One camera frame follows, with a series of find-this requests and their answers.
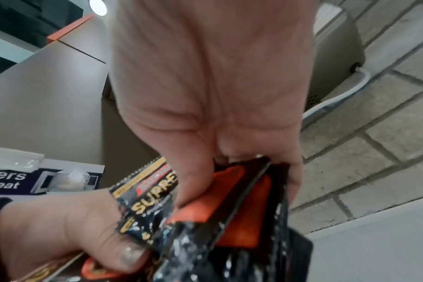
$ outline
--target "human hand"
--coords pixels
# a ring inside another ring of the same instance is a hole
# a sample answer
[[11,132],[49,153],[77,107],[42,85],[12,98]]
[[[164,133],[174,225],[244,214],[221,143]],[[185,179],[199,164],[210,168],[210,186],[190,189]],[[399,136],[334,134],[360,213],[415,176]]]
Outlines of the human hand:
[[0,212],[0,255],[12,279],[84,250],[103,266],[132,273],[148,253],[119,236],[121,214],[107,190],[41,196]]
[[111,71],[124,121],[179,177],[177,205],[201,194],[218,162],[291,164],[313,65],[315,0],[119,1]]

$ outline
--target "palm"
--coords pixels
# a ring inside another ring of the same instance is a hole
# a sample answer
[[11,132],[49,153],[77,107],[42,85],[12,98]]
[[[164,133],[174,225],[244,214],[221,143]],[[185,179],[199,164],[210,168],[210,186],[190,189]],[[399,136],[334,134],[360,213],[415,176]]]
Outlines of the palm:
[[288,8],[300,5],[294,1],[252,1],[243,17],[239,5],[124,1],[118,7],[111,74],[119,110],[178,173],[179,202],[208,186],[216,157],[266,155],[292,165],[292,195],[300,185],[312,20],[291,28]]

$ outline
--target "round white light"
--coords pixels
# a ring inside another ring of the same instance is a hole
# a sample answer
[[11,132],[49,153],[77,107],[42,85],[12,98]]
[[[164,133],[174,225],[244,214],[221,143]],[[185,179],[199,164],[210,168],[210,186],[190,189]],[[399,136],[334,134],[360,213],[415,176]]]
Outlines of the round white light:
[[99,16],[104,16],[108,12],[108,8],[102,0],[89,0],[89,6]]

